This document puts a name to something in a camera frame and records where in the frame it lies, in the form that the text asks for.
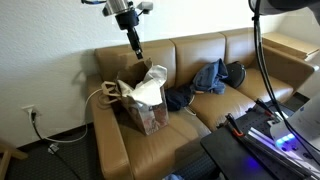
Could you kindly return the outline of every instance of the floor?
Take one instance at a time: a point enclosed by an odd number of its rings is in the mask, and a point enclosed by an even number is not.
[[[295,111],[307,100],[307,98],[298,94],[292,97],[285,105]],[[83,130],[62,139],[74,139],[80,137],[82,133]],[[84,139],[73,144],[59,144],[59,148],[57,153],[77,172],[81,179],[103,179],[92,126],[89,126],[88,134]],[[28,147],[27,153],[29,154],[27,160],[12,159],[7,171],[7,180],[77,179],[57,157],[48,153],[46,144],[33,144],[32,147]],[[174,174],[180,175],[186,180],[210,179],[209,175],[214,168],[215,165],[209,156],[203,154],[197,161],[176,171]]]

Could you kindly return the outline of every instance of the paper bag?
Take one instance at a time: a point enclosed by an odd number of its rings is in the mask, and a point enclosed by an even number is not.
[[[116,82],[121,90],[121,102],[135,124],[150,135],[168,124],[164,94],[167,69],[151,60],[139,62],[118,72]]]

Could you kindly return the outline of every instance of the textured wall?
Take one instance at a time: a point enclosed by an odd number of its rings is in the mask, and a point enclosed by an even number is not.
[[[320,47],[320,25],[308,8],[286,14],[276,31]],[[320,66],[320,54],[313,58],[310,63]],[[317,71],[298,91],[311,98],[320,92],[319,82],[320,71]]]
[[[247,1],[153,2],[154,11],[137,27],[141,41],[252,26]],[[42,113],[43,135],[81,125],[86,75],[96,73],[93,49],[128,43],[102,8],[80,0],[0,1],[1,138],[15,146],[37,140],[21,110],[29,104]],[[263,30],[280,20],[264,18]]]

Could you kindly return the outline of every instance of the couch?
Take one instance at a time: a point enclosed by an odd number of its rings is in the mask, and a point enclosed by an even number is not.
[[[284,102],[315,67],[276,49],[263,48],[275,96]],[[200,139],[215,131],[227,113],[238,118],[257,98],[269,100],[255,61],[252,28],[144,42],[142,49],[145,59],[150,57],[154,64],[167,68],[165,88],[191,82],[205,64],[219,58],[225,64],[241,62],[247,76],[237,89],[226,85],[222,95],[195,95],[190,106],[196,116],[185,110],[169,112],[169,125],[149,136],[143,135],[121,107],[103,106],[99,94],[94,95],[89,106],[106,179],[161,179],[201,156]],[[95,57],[100,72],[88,76],[88,94],[103,81],[112,81],[119,70],[138,62],[130,45],[96,49]]]

